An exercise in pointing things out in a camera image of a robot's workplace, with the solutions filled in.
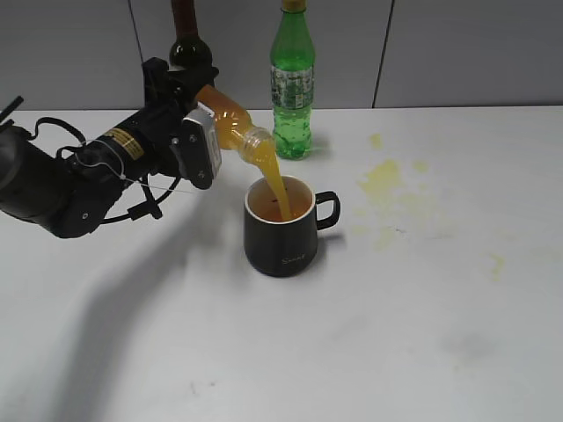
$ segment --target yellow stain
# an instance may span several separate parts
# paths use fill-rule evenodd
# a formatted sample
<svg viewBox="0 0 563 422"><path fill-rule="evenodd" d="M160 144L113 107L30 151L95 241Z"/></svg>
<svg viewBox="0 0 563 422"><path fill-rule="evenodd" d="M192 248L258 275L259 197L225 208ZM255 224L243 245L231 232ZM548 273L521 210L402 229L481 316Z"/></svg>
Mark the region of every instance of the yellow stain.
<svg viewBox="0 0 563 422"><path fill-rule="evenodd" d="M366 174L367 181L358 182L372 204L384 214L389 214L393 206L394 191L403 186L397 163L386 160Z"/></svg>
<svg viewBox="0 0 563 422"><path fill-rule="evenodd" d="M437 213L435 199L430 195L402 193L397 198L397 203L403 208L406 215L416 218L421 225L424 225Z"/></svg>
<svg viewBox="0 0 563 422"><path fill-rule="evenodd" d="M491 270L491 274L493 275L493 281L497 282L501 280L501 273L504 269L504 265L506 263L505 259L500 255L495 253L489 253L489 257L491 257L494 261L493 270Z"/></svg>
<svg viewBox="0 0 563 422"><path fill-rule="evenodd" d="M371 146L373 147L373 149L381 149L384 146L381 142L380 134L373 134L369 137L369 140L371 141Z"/></svg>
<svg viewBox="0 0 563 422"><path fill-rule="evenodd" d="M382 227L379 229L379 238L376 241L376 251L383 251L395 242L397 231L393 227Z"/></svg>
<svg viewBox="0 0 563 422"><path fill-rule="evenodd" d="M365 217L366 215L368 215L368 213L369 212L366 208L357 208L354 210L354 214L358 217Z"/></svg>
<svg viewBox="0 0 563 422"><path fill-rule="evenodd" d="M413 163L413 168L420 173L427 173L428 172L428 163L423 161L415 161Z"/></svg>

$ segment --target white mug rim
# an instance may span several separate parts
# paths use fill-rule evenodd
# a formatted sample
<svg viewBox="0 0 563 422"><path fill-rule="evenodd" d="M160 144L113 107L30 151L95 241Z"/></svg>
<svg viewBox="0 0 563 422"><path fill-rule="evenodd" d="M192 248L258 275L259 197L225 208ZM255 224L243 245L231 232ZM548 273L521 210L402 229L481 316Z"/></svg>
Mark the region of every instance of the white mug rim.
<svg viewBox="0 0 563 422"><path fill-rule="evenodd" d="M312 212L312 210L314 209L314 207L316 205L316 201L315 201L315 193L313 192L311 187L307 183L303 182L300 178L296 178L295 176L284 175L284 176L281 176L281 178L283 178L283 179L292 178L292 179L296 180L297 182L301 183L303 186L305 186L309 190L309 193L311 194L311 205L309 206L307 211L305 211L302 215L298 216L297 218L294 218L293 220L289 220L287 222L270 222L269 220L266 220L266 219L256 215L251 210L250 205L248 204L248 196L250 195L250 192L252 191L252 189L254 189L258 183L266 182L266 178L259 178L258 180L256 180L254 183L251 184L251 186L246 191L246 195L245 195L245 208L246 208L246 211L248 212L248 214L250 214L252 216L252 218L254 218L255 220L258 220L259 222L264 222L265 224L283 226L283 225L292 224L294 222L299 222L300 220L307 218L307 216Z"/></svg>

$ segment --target robotic arm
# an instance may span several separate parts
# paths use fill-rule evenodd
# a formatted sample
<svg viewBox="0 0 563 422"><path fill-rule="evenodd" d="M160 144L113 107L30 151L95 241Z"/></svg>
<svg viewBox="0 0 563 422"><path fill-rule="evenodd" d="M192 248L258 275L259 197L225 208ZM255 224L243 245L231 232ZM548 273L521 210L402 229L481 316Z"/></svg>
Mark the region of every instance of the robotic arm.
<svg viewBox="0 0 563 422"><path fill-rule="evenodd" d="M35 135L6 120L23 101L16 98L0 113L0 210L39 224L61 238L92 233L100 224L151 214L162 217L158 204L181 178L200 189L211 187L221 165L213 112L195 96L212 84L218 70L212 66L172 71L152 58L143 64L145 106L93 141L68 123L43 118ZM43 123L71 132L77 147L64 147L56 157L33 143ZM155 199L146 186L157 173L174 177L171 190ZM106 219L123 191L143 183L146 201L126 215Z"/></svg>

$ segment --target mug handle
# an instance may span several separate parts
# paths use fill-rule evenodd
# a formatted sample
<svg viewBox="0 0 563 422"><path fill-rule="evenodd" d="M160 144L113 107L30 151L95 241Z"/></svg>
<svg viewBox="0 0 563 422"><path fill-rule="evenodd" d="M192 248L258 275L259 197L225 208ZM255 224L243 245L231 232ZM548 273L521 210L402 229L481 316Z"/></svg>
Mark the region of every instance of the mug handle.
<svg viewBox="0 0 563 422"><path fill-rule="evenodd" d="M328 229L338 222L340 219L340 199L338 195L332 191L321 192L315 194L315 203L317 205L331 200L333 205L333 213L322 220L317 220L317 230Z"/></svg>

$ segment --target cable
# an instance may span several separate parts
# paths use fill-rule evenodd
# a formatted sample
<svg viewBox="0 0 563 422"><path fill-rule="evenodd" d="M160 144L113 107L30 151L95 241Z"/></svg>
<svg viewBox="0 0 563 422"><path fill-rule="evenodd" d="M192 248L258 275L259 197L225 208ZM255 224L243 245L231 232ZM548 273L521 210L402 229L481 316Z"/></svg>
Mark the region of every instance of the cable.
<svg viewBox="0 0 563 422"><path fill-rule="evenodd" d="M149 185L143 182L140 182L139 180L133 180L132 178L126 178L124 174L120 174L117 171L115 171L115 169L108 163L106 163L105 161L101 161L99 163L95 163L95 164L86 164L83 163L82 161L80 161L80 158L78 158L78 156L75 153L75 159L77 160L77 162L80 165L83 165L84 167L88 167L88 168L93 168L93 167L98 167L99 165L104 165L105 167L107 167L115 176L117 176L120 180L127 180L129 183L135 183L138 184L139 186L147 186L151 189L158 189L160 191L166 191L168 193L168 195L165 197L168 198L168 196L170 196L172 194L172 192L181 192L181 193L190 193L190 194L194 194L195 192L193 191L182 191L181 189L175 189L175 187L178 185L178 183L175 184L174 187L172 187L172 185L174 185L174 183L172 183L169 187L161 187L161 186L154 186L154 185Z"/></svg>
<svg viewBox="0 0 563 422"><path fill-rule="evenodd" d="M166 189L166 192L162 194L162 196L160 196L159 198L156 199L156 203L157 205L160 204L161 202L163 202L166 198L168 198L172 192L182 192L182 191L176 191L175 188L178 185L178 183L180 182L180 178L175 178L174 181L170 184L170 186L168 187L168 189ZM124 222L125 220L128 220L129 218L131 218L131 215L129 213L127 214L122 214L122 215L118 215L117 217L111 217L111 218L106 218L102 221L102 224L113 224L114 222Z"/></svg>
<svg viewBox="0 0 563 422"><path fill-rule="evenodd" d="M120 155L115 151L115 149L113 149L112 147L110 147L108 144L106 144L104 141L102 141L101 139L92 139L90 140L90 142L97 142L97 143L101 143L102 145L106 146L110 151L113 152L113 154L115 156L117 156L117 159L119 160L120 164L121 164L121 173L118 173L117 171L115 171L113 169L113 167L111 165L109 165L108 163L106 163L105 161L100 161L98 163L95 164L85 164L82 161L80 161L80 158L78 158L77 154L74 154L75 159L84 167L89 167L89 168L93 168L93 167L98 167L99 165L105 165L109 170L111 170L113 172L113 174L115 174L120 180L127 180L127 178L125 177L125 164L123 163L123 160L121 159Z"/></svg>
<svg viewBox="0 0 563 422"><path fill-rule="evenodd" d="M29 141L34 141L35 139L37 139L37 137L39 136L39 126L42 125L43 123L47 123L48 125L54 125L63 128L71 135L73 135L75 138L77 138L81 144L86 142L86 138L84 137L82 132L80 132L70 123L67 123L66 121L61 119L57 119L55 117L41 117L39 120L37 120L35 122L35 134L29 138Z"/></svg>
<svg viewBox="0 0 563 422"><path fill-rule="evenodd" d="M23 102L24 99L18 95L10 104L8 104L6 108L4 108L0 112L0 123L2 123L2 121L6 119L6 117L8 117L10 114L12 114L14 110L16 110L19 106L21 106L21 103Z"/></svg>

